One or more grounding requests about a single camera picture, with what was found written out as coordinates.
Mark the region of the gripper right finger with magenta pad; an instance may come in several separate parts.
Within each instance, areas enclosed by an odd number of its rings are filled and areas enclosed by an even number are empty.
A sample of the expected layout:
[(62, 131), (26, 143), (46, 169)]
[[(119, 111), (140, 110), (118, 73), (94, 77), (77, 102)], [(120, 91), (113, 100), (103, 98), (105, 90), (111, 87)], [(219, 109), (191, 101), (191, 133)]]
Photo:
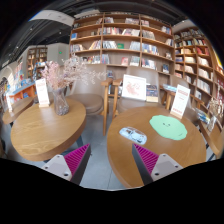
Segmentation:
[(135, 143), (132, 144), (132, 155), (144, 185), (182, 169), (168, 154), (158, 155)]

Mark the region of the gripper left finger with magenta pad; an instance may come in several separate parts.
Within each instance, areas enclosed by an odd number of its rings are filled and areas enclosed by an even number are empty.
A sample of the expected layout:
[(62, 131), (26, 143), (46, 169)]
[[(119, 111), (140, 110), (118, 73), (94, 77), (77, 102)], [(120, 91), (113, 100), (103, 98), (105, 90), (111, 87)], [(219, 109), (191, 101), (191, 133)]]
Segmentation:
[(55, 155), (42, 169), (79, 185), (90, 155), (91, 146), (86, 144), (65, 156), (59, 154)]

